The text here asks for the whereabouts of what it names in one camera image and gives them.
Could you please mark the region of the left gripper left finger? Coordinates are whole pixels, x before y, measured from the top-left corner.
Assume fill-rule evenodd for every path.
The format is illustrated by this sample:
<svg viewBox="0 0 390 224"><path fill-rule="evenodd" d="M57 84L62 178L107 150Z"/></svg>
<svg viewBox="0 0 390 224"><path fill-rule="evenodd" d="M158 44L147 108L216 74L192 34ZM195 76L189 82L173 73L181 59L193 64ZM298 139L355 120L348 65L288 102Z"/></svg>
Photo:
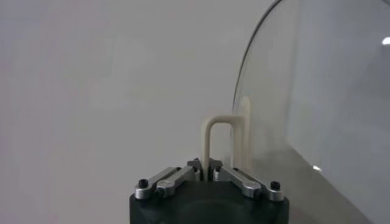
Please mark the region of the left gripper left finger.
<svg viewBox="0 0 390 224"><path fill-rule="evenodd" d="M148 179L140 179L135 186L134 196L138 200L147 200L155 194L163 198L170 197L185 181L201 179L202 168L200 160L196 158L188 161L184 167L167 167Z"/></svg>

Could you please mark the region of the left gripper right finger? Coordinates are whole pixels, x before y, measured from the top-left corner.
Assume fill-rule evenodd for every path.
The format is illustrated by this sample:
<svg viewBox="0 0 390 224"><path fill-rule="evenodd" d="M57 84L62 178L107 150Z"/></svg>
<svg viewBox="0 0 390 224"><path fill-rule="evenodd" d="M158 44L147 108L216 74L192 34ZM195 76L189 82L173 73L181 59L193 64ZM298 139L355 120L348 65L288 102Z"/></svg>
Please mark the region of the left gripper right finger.
<svg viewBox="0 0 390 224"><path fill-rule="evenodd" d="M284 200L279 182L273 181L270 186L266 186L243 170L224 166L220 160L210 160L209 177L213 181L227 181L234 184L247 198L254 200L265 198L269 201Z"/></svg>

